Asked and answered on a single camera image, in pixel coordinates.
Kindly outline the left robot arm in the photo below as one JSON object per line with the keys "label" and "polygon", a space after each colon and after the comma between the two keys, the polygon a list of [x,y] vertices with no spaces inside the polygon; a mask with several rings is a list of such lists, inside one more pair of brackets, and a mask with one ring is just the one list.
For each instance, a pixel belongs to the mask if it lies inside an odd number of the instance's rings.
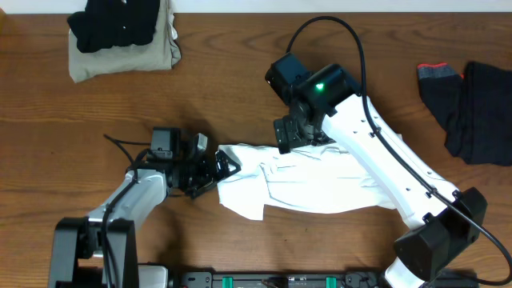
{"label": "left robot arm", "polygon": [[50,287],[177,287],[179,277],[162,264],[141,264],[136,232],[173,189],[196,198],[235,175],[240,165],[219,150],[180,159],[145,149],[119,188],[82,218],[63,218],[54,231]]}

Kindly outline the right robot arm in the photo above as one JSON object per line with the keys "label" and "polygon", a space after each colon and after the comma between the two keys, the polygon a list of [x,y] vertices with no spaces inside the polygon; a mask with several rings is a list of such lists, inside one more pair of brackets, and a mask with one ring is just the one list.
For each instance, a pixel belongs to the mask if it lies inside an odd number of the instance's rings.
{"label": "right robot arm", "polygon": [[275,121],[280,153],[336,142],[383,188],[408,232],[384,273],[392,287],[423,287],[479,237],[487,201],[433,172],[382,120],[361,86],[338,64],[314,73],[293,55],[273,63],[265,80],[289,107]]}

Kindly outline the white t-shirt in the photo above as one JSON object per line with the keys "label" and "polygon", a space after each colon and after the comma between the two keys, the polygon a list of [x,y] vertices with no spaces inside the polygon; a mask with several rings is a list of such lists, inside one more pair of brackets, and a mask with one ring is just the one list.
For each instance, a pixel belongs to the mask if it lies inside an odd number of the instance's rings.
{"label": "white t-shirt", "polygon": [[220,145],[241,166],[218,184],[220,203],[261,221],[266,206],[313,214],[338,214],[370,206],[393,210],[383,188],[337,143],[280,154],[271,146]]}

